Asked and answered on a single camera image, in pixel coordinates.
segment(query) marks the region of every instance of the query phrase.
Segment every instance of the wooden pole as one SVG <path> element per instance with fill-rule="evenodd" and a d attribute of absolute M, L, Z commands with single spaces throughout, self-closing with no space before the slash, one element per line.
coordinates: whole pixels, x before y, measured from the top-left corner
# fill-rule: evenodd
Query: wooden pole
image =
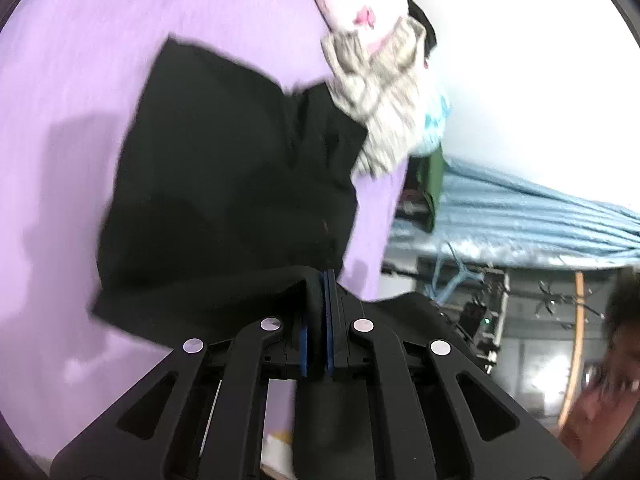
<path fill-rule="evenodd" d="M 569 381 L 564 400 L 562 401 L 562 409 L 558 418 L 558 426 L 562 428 L 566 423 L 569 410 L 574 403 L 575 391 L 580 380 L 580 370 L 582 368 L 582 347 L 584 346 L 584 276 L 582 272 L 575 273 L 575 334 L 574 334 L 574 351 L 571 358 L 571 369 L 569 371 Z"/>

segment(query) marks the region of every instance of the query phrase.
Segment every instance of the black gripper frame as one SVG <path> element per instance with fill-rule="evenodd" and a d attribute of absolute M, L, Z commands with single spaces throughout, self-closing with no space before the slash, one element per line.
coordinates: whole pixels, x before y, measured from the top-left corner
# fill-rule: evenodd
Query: black gripper frame
<path fill-rule="evenodd" d="M 447 340 L 455 335 L 438 325 L 439 316 L 422 326 L 396 319 L 396 307 L 406 311 L 402 301 L 408 300 L 373 308 L 341 289 L 332 271 L 324 274 L 326 374 L 337 382 L 366 381 L 376 478 L 580 478 L 568 451 Z M 424 307 L 431 308 L 427 300 Z M 56 456 L 50 479 L 264 477 L 268 381 L 299 378 L 305 368 L 300 319 L 257 319 L 215 344 L 187 341 Z M 502 415 L 497 430 L 479 422 L 469 392 Z M 436 445 L 444 412 L 460 443 L 454 462 L 462 466 Z M 451 467 L 457 476 L 446 476 Z"/>

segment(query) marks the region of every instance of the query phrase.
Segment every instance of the eyeglasses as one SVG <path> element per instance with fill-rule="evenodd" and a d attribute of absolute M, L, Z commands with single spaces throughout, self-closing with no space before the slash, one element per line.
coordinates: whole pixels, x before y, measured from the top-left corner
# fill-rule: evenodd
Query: eyeglasses
<path fill-rule="evenodd" d="M 600 389 L 600 397 L 614 392 L 640 391 L 640 379 L 617 378 L 609 374 L 604 362 L 588 362 L 582 372 L 582 389 Z"/>

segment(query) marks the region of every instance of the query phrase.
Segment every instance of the black hair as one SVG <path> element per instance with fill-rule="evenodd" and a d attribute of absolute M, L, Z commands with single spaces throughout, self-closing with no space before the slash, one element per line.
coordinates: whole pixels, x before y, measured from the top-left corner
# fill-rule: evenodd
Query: black hair
<path fill-rule="evenodd" d="M 604 330 L 611 341 L 616 330 L 628 323 L 640 323 L 640 274 L 624 269 L 607 303 Z"/>

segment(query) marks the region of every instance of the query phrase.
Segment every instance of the purple bed sheet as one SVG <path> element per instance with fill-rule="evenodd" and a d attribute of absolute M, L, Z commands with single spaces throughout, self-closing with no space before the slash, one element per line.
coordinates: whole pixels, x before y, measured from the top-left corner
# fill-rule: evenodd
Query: purple bed sheet
<path fill-rule="evenodd" d="M 167 35 L 215 47 L 283 88 L 327 77 L 313 0 L 23 0 L 0 32 L 0 410 L 51 459 L 167 349 L 95 319 L 95 248 L 120 144 Z M 376 297 L 404 166 L 358 179 L 340 282 Z M 290 424 L 270 387 L 266 430 Z"/>

